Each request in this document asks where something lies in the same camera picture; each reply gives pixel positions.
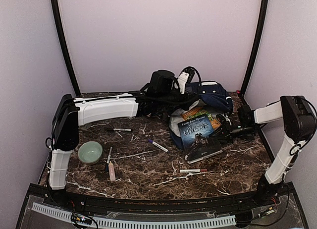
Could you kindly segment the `orange 39-Storey Treehouse book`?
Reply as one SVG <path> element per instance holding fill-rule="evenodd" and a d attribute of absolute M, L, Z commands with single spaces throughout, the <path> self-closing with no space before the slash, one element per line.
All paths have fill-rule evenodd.
<path fill-rule="evenodd" d="M 216 116 L 218 114 L 221 114 L 220 111 L 216 110 L 215 108 L 212 107 L 206 107 L 206 106 L 198 106 L 198 107 L 194 107 L 191 110 L 182 113 L 181 117 L 184 120 L 189 120 L 191 118 L 195 118 L 197 116 L 201 116 L 206 114 L 211 122 L 211 125 L 213 127 L 213 129 L 218 129 L 221 126 L 221 123 L 217 120 Z"/>

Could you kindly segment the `dark Wuthering Heights book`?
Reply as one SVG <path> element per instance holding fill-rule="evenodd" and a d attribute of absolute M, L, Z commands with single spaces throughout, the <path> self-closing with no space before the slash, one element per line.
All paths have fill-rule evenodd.
<path fill-rule="evenodd" d="M 207 114 L 183 121 L 178 128 L 188 164 L 222 153 L 220 142 L 212 137 L 214 128 Z"/>

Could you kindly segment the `navy blue student backpack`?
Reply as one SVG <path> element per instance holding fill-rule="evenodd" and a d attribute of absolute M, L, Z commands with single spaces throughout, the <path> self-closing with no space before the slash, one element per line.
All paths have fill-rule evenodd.
<path fill-rule="evenodd" d="M 178 123 L 184 120 L 181 116 L 182 114 L 198 106 L 211 107 L 226 116 L 231 115 L 233 112 L 232 98 L 223 86 L 215 81 L 203 81 L 201 87 L 199 87 L 199 82 L 189 83 L 186 85 L 186 89 L 194 94 L 198 93 L 199 98 L 189 106 L 177 107 L 170 115 L 169 120 L 170 137 L 176 147 L 181 150 L 183 150 L 184 147 L 180 137 Z"/>

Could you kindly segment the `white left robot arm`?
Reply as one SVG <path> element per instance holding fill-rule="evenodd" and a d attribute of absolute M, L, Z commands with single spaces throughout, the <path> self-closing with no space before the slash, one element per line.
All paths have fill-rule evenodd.
<path fill-rule="evenodd" d="M 198 99 L 186 86 L 194 75 L 194 67 L 184 68 L 179 76 L 168 70 L 152 73 L 149 83 L 138 91 L 98 98 L 73 98 L 64 95 L 52 122 L 51 159 L 48 163 L 50 198 L 59 207 L 66 207 L 70 197 L 66 187 L 66 173 L 70 155 L 79 144 L 79 127 L 95 121 L 140 117 L 167 112 L 176 107 L 188 107 Z"/>

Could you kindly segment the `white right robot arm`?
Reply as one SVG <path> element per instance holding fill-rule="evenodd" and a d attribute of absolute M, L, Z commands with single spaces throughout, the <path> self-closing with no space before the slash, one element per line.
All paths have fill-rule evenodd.
<path fill-rule="evenodd" d="M 232 126 L 228 120 L 217 115 L 221 122 L 211 136 L 222 144 L 229 144 L 233 139 L 253 134 L 270 122 L 282 120 L 284 139 L 282 145 L 259 185 L 262 188 L 253 194 L 253 202 L 263 206 L 272 198 L 272 191 L 265 186 L 274 186 L 284 180 L 292 169 L 298 154 L 311 141 L 317 131 L 316 108 L 303 96 L 281 96 L 279 101 L 266 107 L 252 110 L 243 105 L 237 110 L 240 125 Z"/>

